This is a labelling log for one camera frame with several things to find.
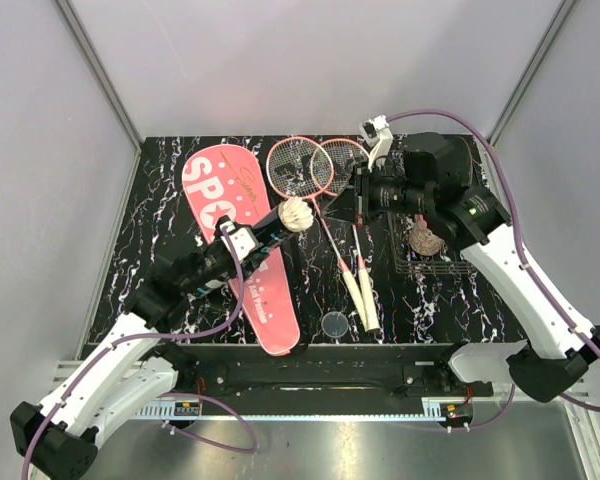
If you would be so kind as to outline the shuttlecock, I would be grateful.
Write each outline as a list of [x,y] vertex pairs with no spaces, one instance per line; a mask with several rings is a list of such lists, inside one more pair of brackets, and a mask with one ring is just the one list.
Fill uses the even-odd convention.
[[283,226],[292,233],[306,231],[314,220],[311,207],[299,197],[291,197],[281,202],[277,213]]

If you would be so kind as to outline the black shuttlecock tube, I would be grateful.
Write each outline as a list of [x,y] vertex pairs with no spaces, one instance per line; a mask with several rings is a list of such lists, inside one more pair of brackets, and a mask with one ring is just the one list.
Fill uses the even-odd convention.
[[312,224],[311,207],[298,197],[281,202],[254,225],[223,217],[214,240],[186,258],[179,287],[185,294],[202,298],[232,279],[245,280],[273,250]]

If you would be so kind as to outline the pink racket bag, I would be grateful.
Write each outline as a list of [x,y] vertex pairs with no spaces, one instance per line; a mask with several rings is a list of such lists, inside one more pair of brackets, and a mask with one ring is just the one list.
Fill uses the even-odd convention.
[[[259,162],[241,146],[215,145],[194,153],[186,161],[181,179],[207,242],[213,240],[221,216],[254,225],[271,210]],[[279,249],[246,281],[243,312],[266,353],[284,356],[299,342],[300,328]]]

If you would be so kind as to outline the clear tube lid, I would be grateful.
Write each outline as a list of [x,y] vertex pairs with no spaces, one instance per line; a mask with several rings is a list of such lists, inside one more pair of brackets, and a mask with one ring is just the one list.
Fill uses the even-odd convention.
[[347,317],[339,311],[330,311],[320,321],[322,332],[329,338],[340,339],[349,331]]

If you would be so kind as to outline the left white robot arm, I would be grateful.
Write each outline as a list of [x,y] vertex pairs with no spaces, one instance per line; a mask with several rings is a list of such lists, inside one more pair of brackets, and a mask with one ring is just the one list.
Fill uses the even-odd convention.
[[155,398],[188,394],[197,383],[197,358],[179,346],[173,328],[192,299],[236,281],[238,301],[212,336],[239,315],[246,281],[271,251],[295,234],[270,212],[253,226],[223,216],[213,241],[179,256],[158,256],[122,315],[79,368],[40,402],[21,402],[10,425],[23,458],[22,478],[36,467],[50,479],[79,479],[110,434]]

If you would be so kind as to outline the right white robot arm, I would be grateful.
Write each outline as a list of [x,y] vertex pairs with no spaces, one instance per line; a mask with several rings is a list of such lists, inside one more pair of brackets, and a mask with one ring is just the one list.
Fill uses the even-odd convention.
[[400,168],[386,172],[387,153],[357,146],[338,153],[334,198],[326,216],[364,225],[385,213],[423,217],[433,234],[473,265],[522,326],[519,345],[467,343],[434,371],[434,384],[456,396],[470,382],[508,382],[547,403],[600,361],[600,325],[571,307],[527,252],[512,213],[475,180],[470,147],[459,138],[425,132],[399,145]]

